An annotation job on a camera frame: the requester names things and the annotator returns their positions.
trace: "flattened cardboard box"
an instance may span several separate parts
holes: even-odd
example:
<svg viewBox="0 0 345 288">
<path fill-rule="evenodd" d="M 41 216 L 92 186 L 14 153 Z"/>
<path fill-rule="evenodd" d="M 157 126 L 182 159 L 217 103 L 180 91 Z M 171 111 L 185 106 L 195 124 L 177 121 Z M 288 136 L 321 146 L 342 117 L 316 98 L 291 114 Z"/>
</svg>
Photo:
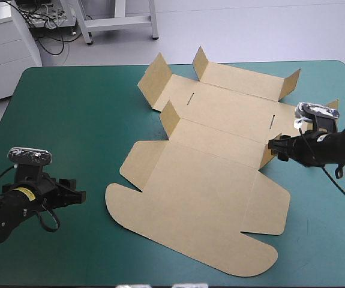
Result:
<svg viewBox="0 0 345 288">
<path fill-rule="evenodd" d="M 193 62 L 200 81 L 172 74 L 159 54 L 139 82 L 169 137 L 136 142 L 120 173 L 142 193 L 110 184 L 106 204 L 123 227 L 228 274 L 254 276 L 277 259 L 274 247 L 242 232 L 279 235 L 289 193 L 258 169 L 266 144 L 297 135 L 295 89 L 287 78 Z"/>
</svg>

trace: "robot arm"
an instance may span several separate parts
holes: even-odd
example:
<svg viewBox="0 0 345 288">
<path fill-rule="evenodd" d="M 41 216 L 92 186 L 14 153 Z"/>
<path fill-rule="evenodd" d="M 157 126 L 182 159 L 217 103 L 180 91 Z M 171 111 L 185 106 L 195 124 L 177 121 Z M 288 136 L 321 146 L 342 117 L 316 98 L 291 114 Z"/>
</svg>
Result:
<svg viewBox="0 0 345 288">
<path fill-rule="evenodd" d="M 277 155 L 279 160 L 288 161 L 291 158 L 305 167 L 337 164 L 336 178 L 342 178 L 345 166 L 345 129 L 337 132 L 336 119 L 339 113 L 318 104 L 299 103 L 295 115 L 302 121 L 312 123 L 313 129 L 300 136 L 283 135 L 279 139 L 270 140 L 268 148 L 271 153 Z M 298 119 L 295 120 L 295 126 L 301 125 Z"/>
<path fill-rule="evenodd" d="M 29 148 L 12 148 L 9 159 L 17 164 L 15 181 L 3 186 L 0 194 L 0 243 L 7 240 L 21 222 L 38 216 L 41 226 L 55 232 L 60 222 L 53 209 L 85 201 L 85 191 L 76 191 L 76 181 L 60 179 L 58 182 L 43 172 L 50 164 L 49 152 Z M 55 221 L 55 228 L 47 226 L 40 213 L 47 211 Z"/>
</svg>

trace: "gray floor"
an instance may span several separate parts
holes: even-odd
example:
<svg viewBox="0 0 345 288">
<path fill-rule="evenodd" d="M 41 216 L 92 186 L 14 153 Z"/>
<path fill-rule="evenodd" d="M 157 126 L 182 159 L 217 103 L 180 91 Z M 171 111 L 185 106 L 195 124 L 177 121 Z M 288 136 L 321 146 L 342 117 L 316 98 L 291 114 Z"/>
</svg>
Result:
<svg viewBox="0 0 345 288">
<path fill-rule="evenodd" d="M 43 65 L 148 64 L 158 52 L 168 63 L 190 63 L 199 45 L 214 62 L 337 59 L 345 63 L 345 0 L 155 0 L 160 39 L 150 29 L 96 32 L 67 44 L 60 56 L 41 51 Z M 93 18 L 113 2 L 86 0 Z M 128 0 L 128 16 L 148 0 Z M 56 52 L 60 43 L 45 41 Z M 0 101 L 0 118 L 8 103 Z"/>
</svg>

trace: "white cabinet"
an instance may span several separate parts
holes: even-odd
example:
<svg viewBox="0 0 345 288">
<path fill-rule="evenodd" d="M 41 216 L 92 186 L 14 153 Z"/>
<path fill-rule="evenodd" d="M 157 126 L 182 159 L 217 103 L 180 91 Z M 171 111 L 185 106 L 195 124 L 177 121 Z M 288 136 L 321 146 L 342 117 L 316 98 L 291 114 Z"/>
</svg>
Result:
<svg viewBox="0 0 345 288">
<path fill-rule="evenodd" d="M 0 3 L 0 99 L 13 94 L 24 70 L 39 66 L 39 50 L 24 19 Z"/>
</svg>

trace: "green table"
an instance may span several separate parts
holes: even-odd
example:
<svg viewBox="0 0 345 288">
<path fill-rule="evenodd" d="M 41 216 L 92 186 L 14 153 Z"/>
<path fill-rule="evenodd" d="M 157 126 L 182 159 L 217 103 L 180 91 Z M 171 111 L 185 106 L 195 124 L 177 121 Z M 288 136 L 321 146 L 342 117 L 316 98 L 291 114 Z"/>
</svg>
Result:
<svg viewBox="0 0 345 288">
<path fill-rule="evenodd" d="M 345 65 L 338 61 L 231 64 L 281 77 L 301 68 L 283 101 L 341 100 L 345 128 Z M 87 201 L 57 210 L 62 227 L 46 233 L 32 218 L 0 244 L 0 285 L 114 286 L 205 282 L 216 286 L 345 285 L 345 198 L 320 169 L 274 160 L 264 169 L 292 196 L 281 236 L 254 235 L 278 250 L 276 264 L 252 278 L 227 275 L 116 224 L 104 202 L 112 182 L 130 185 L 119 167 L 137 140 L 167 139 L 137 83 L 146 66 L 26 70 L 0 123 L 0 172 L 12 146 L 52 152 L 52 176 L 75 178 Z M 191 65 L 174 73 L 196 79 Z M 13 180 L 5 176 L 1 185 Z M 345 176 L 340 180 L 345 188 Z"/>
</svg>

